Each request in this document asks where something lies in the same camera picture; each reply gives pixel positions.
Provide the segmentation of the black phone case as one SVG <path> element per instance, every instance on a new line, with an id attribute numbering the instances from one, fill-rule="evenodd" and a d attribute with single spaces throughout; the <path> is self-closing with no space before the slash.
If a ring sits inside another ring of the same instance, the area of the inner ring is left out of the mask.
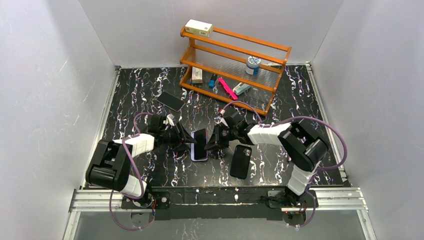
<path id="1" fill-rule="evenodd" d="M 237 145 L 231 159 L 229 175 L 245 180 L 248 175 L 251 156 L 251 147 L 240 144 Z"/>

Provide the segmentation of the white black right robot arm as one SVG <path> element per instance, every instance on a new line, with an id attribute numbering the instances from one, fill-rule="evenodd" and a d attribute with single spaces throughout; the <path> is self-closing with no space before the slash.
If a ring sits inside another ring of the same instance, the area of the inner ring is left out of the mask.
<path id="1" fill-rule="evenodd" d="M 248 123 L 233 113 L 220 119 L 214 128 L 205 150 L 215 151 L 229 147 L 237 140 L 242 144 L 281 146 L 293 163 L 288 184 L 284 188 L 282 202 L 295 206 L 305 195 L 318 165 L 329 151 L 329 144 L 312 126 L 326 122 L 310 116 L 296 116 L 274 124 Z"/>

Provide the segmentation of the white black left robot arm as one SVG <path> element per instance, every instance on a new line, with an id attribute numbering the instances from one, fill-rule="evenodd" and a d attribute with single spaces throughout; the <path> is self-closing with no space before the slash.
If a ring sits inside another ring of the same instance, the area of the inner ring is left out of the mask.
<path id="1" fill-rule="evenodd" d="M 189 144 L 197 142 L 180 122 L 174 121 L 172 114 L 142 112 L 135 119 L 142 116 L 147 120 L 146 130 L 141 131 L 135 125 L 134 135 L 123 139 L 99 140 L 85 173 L 88 184 L 139 200 L 146 192 L 147 183 L 141 177 L 135 157 L 162 145 L 168 145 L 174 151 L 185 151 Z"/>

